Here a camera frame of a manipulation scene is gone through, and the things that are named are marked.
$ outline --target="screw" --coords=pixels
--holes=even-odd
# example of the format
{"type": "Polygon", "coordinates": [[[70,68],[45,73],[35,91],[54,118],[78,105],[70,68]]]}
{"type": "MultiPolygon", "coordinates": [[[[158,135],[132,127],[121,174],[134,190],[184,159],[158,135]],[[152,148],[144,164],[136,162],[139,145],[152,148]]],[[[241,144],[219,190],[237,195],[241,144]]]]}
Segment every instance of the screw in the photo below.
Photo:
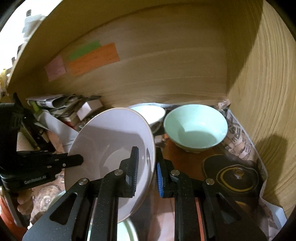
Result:
{"type": "Polygon", "coordinates": [[[170,172],[173,176],[178,176],[180,174],[180,172],[178,170],[172,170],[170,172]]]}
{"type": "Polygon", "coordinates": [[[120,176],[120,175],[123,174],[123,170],[121,170],[121,169],[117,169],[117,170],[114,171],[114,174],[115,174],[116,176],[120,176]]]}
{"type": "Polygon", "coordinates": [[[85,184],[88,183],[88,180],[87,180],[86,178],[82,178],[82,179],[80,179],[80,180],[78,181],[78,183],[79,183],[80,185],[85,185],[85,184]]]}
{"type": "Polygon", "coordinates": [[[208,185],[213,185],[213,184],[215,183],[215,181],[214,181],[213,179],[211,179],[211,178],[207,178],[207,179],[205,180],[205,182],[206,182],[208,185]]]}

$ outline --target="blue gripper pad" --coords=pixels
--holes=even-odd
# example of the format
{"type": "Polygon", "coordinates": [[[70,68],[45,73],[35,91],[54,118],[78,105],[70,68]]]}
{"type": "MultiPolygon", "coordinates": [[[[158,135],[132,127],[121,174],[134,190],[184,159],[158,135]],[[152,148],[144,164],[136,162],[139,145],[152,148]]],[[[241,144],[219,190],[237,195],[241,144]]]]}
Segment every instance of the blue gripper pad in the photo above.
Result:
{"type": "Polygon", "coordinates": [[[157,177],[158,192],[160,197],[163,197],[163,177],[161,175],[159,163],[157,163],[156,173],[157,173],[156,177],[157,177]]]}

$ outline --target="paper strip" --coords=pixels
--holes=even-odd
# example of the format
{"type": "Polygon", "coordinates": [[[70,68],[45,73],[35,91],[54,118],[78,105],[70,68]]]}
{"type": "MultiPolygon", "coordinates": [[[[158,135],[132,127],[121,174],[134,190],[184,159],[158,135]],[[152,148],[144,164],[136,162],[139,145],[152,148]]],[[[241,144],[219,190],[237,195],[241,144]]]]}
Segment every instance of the paper strip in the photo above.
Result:
{"type": "Polygon", "coordinates": [[[70,62],[69,67],[71,72],[75,76],[78,76],[106,64],[118,62],[119,60],[115,43],[110,43],[70,62]]]}
{"type": "Polygon", "coordinates": [[[55,57],[48,65],[45,66],[45,70],[49,82],[66,73],[62,57],[60,55],[55,57]]]}
{"type": "Polygon", "coordinates": [[[78,50],[72,52],[69,55],[69,59],[70,59],[70,61],[74,61],[74,60],[82,57],[83,55],[85,55],[97,48],[100,48],[100,47],[101,47],[100,42],[98,40],[94,41],[94,42],[84,45],[84,46],[80,47],[78,50]]]}

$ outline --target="wooden wall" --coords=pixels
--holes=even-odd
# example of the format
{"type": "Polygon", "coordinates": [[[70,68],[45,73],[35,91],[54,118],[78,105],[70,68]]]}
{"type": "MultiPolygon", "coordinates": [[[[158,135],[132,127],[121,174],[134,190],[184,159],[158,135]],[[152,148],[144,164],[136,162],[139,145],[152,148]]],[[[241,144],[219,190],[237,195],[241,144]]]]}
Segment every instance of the wooden wall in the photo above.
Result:
{"type": "Polygon", "coordinates": [[[63,0],[22,50],[8,91],[22,100],[101,94],[108,106],[215,104],[228,96],[267,167],[265,198],[289,216],[296,200],[295,40],[263,0],[163,6],[181,2],[63,0]],[[120,62],[73,77],[69,53],[92,40],[114,42],[120,62]],[[59,52],[67,73],[48,82],[44,66],[59,52]]]}

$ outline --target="white bowl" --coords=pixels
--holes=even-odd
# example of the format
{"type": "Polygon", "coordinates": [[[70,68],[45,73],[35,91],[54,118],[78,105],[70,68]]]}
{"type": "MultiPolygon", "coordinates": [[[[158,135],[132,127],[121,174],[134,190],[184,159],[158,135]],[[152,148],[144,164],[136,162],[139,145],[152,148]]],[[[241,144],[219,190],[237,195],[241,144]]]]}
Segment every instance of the white bowl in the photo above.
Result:
{"type": "Polygon", "coordinates": [[[139,148],[139,168],[136,194],[119,198],[118,222],[134,213],[144,200],[155,166],[155,144],[145,119],[129,108],[106,110],[91,119],[75,139],[69,155],[81,154],[81,166],[65,169],[65,188],[68,190],[80,178],[103,178],[118,169],[129,158],[132,146],[139,148]]]}
{"type": "Polygon", "coordinates": [[[131,109],[140,113],[150,127],[152,127],[155,123],[162,121],[165,116],[165,109],[156,105],[140,105],[131,107],[131,109]]]}
{"type": "Polygon", "coordinates": [[[163,126],[177,146],[195,153],[219,144],[228,131],[224,116],[202,104],[188,104],[172,110],[163,126]]]}

